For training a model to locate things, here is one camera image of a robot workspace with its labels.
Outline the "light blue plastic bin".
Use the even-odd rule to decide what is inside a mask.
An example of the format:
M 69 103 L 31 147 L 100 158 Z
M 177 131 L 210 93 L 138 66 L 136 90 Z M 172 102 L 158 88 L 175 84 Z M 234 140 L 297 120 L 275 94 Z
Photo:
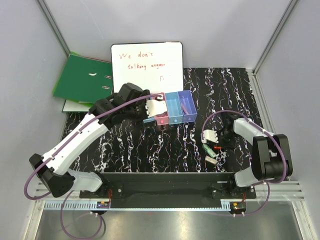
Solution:
M 155 118 L 154 117 L 149 117 L 147 119 L 144 119 L 143 120 L 143 123 L 146 124 L 146 123 L 152 123 L 155 121 Z

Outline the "pink plastic bin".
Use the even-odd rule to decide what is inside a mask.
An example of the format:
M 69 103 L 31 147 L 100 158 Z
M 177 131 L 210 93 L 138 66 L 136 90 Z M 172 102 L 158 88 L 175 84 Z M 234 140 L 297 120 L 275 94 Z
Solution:
M 152 97 L 153 100 L 157 100 L 157 101 L 164 101 L 164 103 L 166 104 L 166 97 L 165 97 L 165 93 L 161 92 L 160 93 L 162 95 L 162 97 Z M 168 112 L 164 112 L 162 114 L 158 114 L 155 116 L 155 121 L 157 123 L 158 126 L 161 125 L 168 125 L 169 124 L 169 116 L 168 116 Z

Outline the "pink eraser bar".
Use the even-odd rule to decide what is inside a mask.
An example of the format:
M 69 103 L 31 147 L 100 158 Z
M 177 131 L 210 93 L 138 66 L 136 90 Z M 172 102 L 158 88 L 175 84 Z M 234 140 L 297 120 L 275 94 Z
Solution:
M 183 114 L 184 114 L 184 115 L 188 115 L 189 113 L 188 113 L 188 110 L 187 110 L 187 108 L 185 107 L 185 105 L 184 105 L 183 103 L 181 103 L 180 105 L 181 105 L 181 109 L 182 109 L 182 111 L 183 111 Z

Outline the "white dry-erase board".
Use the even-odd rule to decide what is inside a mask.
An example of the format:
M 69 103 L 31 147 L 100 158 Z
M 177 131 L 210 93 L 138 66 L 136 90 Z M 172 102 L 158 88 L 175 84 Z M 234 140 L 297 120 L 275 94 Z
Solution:
M 110 53 L 114 92 L 127 83 L 151 93 L 184 89 L 180 41 L 113 44 Z

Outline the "purple plastic bin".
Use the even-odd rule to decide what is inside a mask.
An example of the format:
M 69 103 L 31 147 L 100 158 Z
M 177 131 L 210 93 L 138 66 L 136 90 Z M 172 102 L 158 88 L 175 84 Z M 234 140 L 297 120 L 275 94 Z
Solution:
M 178 91 L 179 101 L 183 103 L 188 111 L 188 115 L 184 115 L 183 110 L 183 119 L 182 123 L 191 123 L 195 122 L 197 118 L 197 108 L 195 106 L 193 96 L 190 90 Z

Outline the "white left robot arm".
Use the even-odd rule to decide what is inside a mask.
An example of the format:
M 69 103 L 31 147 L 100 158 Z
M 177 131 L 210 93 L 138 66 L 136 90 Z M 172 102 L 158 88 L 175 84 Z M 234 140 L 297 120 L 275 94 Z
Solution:
M 134 123 L 147 118 L 149 90 L 125 83 L 118 93 L 102 98 L 89 109 L 80 124 L 57 146 L 43 155 L 34 154 L 29 162 L 49 194 L 58 198 L 69 191 L 89 191 L 97 198 L 108 193 L 108 181 L 95 172 L 71 170 L 75 159 L 96 139 L 124 120 Z

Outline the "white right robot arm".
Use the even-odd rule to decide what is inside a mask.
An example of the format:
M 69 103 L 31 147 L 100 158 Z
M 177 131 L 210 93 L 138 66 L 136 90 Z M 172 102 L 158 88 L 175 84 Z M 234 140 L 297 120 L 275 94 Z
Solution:
M 234 174 L 234 181 L 227 185 L 230 197 L 239 198 L 244 194 L 245 187 L 265 181 L 280 183 L 293 174 L 286 135 L 266 131 L 235 111 L 222 111 L 221 118 L 222 128 L 217 132 L 217 139 L 223 150 L 233 149 L 238 138 L 243 138 L 251 145 L 251 165 Z

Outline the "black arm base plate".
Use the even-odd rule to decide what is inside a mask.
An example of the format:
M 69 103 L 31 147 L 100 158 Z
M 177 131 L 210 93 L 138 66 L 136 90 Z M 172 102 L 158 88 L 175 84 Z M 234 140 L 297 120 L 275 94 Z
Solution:
M 254 200 L 256 191 L 238 187 L 233 173 L 103 173 L 111 209 L 223 209 L 222 200 Z

